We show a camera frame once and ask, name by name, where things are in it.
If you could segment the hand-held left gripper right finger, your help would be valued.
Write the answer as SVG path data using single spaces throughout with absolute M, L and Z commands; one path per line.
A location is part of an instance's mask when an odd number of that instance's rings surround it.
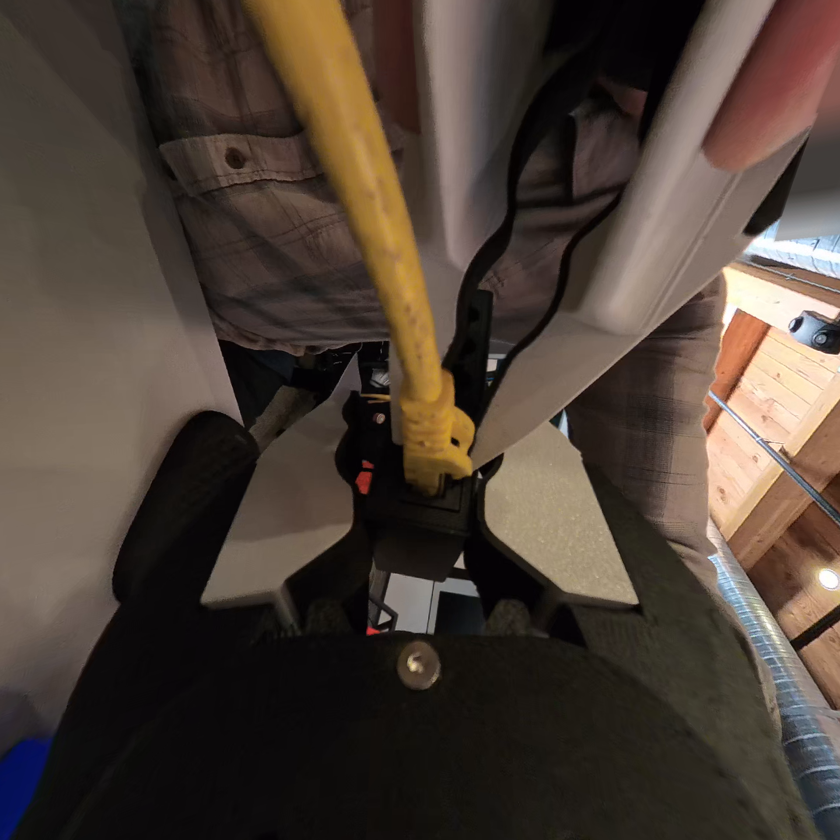
M 638 617 L 638 596 L 580 452 L 542 423 L 482 473 L 467 571 L 488 630 L 572 634 Z

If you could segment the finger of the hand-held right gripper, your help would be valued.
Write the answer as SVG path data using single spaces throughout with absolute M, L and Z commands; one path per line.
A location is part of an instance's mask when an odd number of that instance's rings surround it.
M 541 85 L 555 2 L 418 4 L 418 248 L 441 358 L 455 348 L 469 265 L 508 210 L 511 151 Z
M 774 2 L 706 2 L 658 105 L 633 177 L 570 244 L 564 294 L 516 348 L 476 430 L 482 466 L 548 421 L 738 258 L 749 222 L 805 133 L 741 171 L 702 145 Z

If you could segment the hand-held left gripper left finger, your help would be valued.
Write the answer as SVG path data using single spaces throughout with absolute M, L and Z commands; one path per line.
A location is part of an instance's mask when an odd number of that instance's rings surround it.
M 258 458 L 204 607 L 270 606 L 285 628 L 301 631 L 313 605 L 336 602 L 352 629 L 367 633 L 371 538 L 337 467 L 344 406 L 324 402 Z

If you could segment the black network switch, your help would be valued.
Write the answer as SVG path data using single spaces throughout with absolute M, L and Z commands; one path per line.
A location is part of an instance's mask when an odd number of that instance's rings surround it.
M 476 483 L 449 480 L 442 495 L 426 497 L 405 482 L 401 457 L 376 466 L 362 517 L 377 570 L 445 581 L 473 529 Z

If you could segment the blue plastic bin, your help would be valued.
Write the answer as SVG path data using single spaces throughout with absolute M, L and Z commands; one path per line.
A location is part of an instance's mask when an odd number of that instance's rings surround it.
M 31 802 L 44 772 L 51 738 L 23 740 L 1 759 L 1 839 L 9 839 Z

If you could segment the person's right hand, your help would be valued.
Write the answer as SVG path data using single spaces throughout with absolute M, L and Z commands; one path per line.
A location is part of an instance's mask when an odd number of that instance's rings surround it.
M 839 2 L 775 2 L 702 144 L 742 172 L 813 126 L 838 61 Z

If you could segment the silver ventilation duct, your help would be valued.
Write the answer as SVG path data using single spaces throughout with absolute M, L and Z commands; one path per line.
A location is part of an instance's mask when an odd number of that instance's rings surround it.
M 717 526 L 708 522 L 715 547 L 710 561 L 718 589 L 773 681 L 781 741 L 791 773 L 824 838 L 839 838 L 839 723 L 791 642 L 736 561 Z

